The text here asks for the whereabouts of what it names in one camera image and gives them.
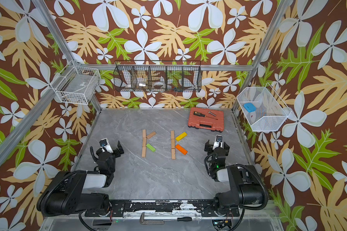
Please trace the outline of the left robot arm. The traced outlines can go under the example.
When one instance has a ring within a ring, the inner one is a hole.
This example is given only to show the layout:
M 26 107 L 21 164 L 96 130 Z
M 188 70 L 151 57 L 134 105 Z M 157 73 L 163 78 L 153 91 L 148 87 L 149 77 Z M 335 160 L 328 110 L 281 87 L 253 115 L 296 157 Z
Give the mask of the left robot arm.
M 89 193 L 88 189 L 109 187 L 116 171 L 116 158 L 124 154 L 120 142 L 112 149 L 107 139 L 102 139 L 99 149 L 90 154 L 96 167 L 93 171 L 75 170 L 59 172 L 37 202 L 36 208 L 45 217 L 90 212 L 107 215 L 110 211 L 109 196 Z

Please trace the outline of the green block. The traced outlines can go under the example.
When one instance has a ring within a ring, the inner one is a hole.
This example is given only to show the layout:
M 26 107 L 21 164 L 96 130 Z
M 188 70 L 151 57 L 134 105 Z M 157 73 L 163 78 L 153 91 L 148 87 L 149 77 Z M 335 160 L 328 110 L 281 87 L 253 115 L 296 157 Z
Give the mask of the green block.
M 149 144 L 149 143 L 147 143 L 146 144 L 146 147 L 150 150 L 150 151 L 152 151 L 152 152 L 155 152 L 156 151 L 156 148 L 154 148 L 151 144 Z

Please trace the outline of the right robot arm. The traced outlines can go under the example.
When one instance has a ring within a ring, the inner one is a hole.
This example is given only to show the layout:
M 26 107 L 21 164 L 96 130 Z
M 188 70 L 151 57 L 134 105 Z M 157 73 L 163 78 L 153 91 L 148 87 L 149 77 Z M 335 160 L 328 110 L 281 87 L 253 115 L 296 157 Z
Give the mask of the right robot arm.
M 230 147 L 218 138 L 214 144 L 207 141 L 204 165 L 207 175 L 215 182 L 229 183 L 230 190 L 217 193 L 212 206 L 216 214 L 239 215 L 239 209 L 262 210 L 269 201 L 267 188 L 253 165 L 226 165 Z

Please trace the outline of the wooden block diagonal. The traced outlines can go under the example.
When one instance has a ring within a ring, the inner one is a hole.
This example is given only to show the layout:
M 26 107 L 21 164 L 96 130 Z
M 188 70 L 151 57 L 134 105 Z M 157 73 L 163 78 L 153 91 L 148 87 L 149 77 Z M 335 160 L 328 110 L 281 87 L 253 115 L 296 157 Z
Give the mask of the wooden block diagonal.
M 146 136 L 147 139 L 151 139 L 152 137 L 154 137 L 156 135 L 156 132 L 152 132 L 149 135 Z

